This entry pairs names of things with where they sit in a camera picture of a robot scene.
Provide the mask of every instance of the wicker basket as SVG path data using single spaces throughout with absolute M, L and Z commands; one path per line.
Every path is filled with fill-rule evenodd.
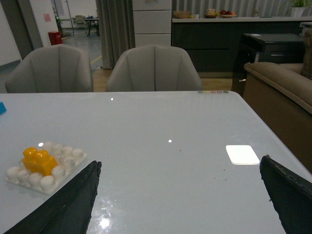
M 187 19 L 190 17 L 190 11 L 174 11 L 174 16 L 178 19 Z

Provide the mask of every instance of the chair backrest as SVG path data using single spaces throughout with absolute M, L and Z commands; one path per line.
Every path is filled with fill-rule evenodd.
M 8 93 L 92 92 L 86 51 L 64 44 L 32 51 L 5 82 Z
M 85 16 L 75 16 L 74 21 L 77 23 L 84 23 L 84 20 L 86 19 Z
M 187 54 L 173 46 L 147 45 L 125 51 L 107 82 L 107 92 L 202 90 Z

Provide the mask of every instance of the potted plant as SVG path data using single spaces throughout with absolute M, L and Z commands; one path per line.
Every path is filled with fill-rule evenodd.
M 312 0 L 289 0 L 292 6 L 291 17 L 301 17 L 306 7 L 312 7 Z

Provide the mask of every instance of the gray curtain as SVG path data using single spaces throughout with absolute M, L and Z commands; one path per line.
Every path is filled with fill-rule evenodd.
M 131 0 L 96 0 L 104 69 L 112 69 L 120 55 L 135 47 Z

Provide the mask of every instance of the gray floor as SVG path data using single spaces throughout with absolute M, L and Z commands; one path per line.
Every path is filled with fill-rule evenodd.
M 87 50 L 90 56 L 92 72 L 96 69 L 101 68 L 103 64 L 100 47 L 100 37 L 95 33 L 95 30 L 91 30 L 89 37 L 87 36 L 87 33 L 84 29 L 75 29 L 74 32 L 74 35 L 69 35 L 62 38 L 63 43 Z M 2 70 L 0 69 L 0 93 L 6 93 L 4 83 L 8 75 L 14 69 L 15 66 Z

